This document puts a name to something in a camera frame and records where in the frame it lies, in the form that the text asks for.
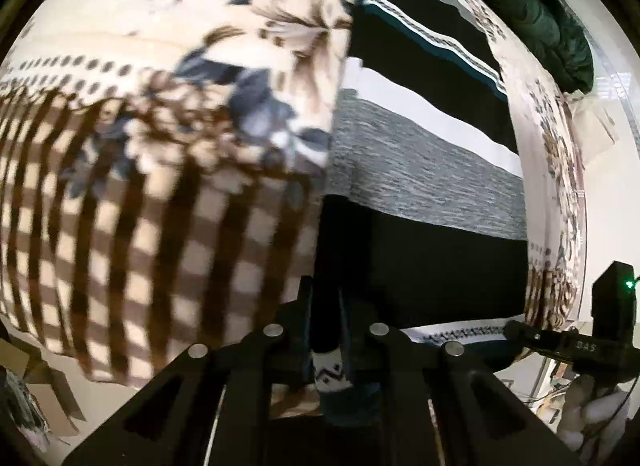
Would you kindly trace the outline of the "white gloved right hand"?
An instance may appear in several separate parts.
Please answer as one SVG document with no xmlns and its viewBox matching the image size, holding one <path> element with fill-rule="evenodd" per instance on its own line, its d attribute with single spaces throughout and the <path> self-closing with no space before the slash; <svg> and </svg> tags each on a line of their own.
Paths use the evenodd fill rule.
<svg viewBox="0 0 640 466">
<path fill-rule="evenodd" d="M 637 382 L 629 390 L 598 387 L 593 377 L 580 375 L 568 387 L 556 436 L 583 465 L 601 465 L 623 438 Z"/>
</svg>

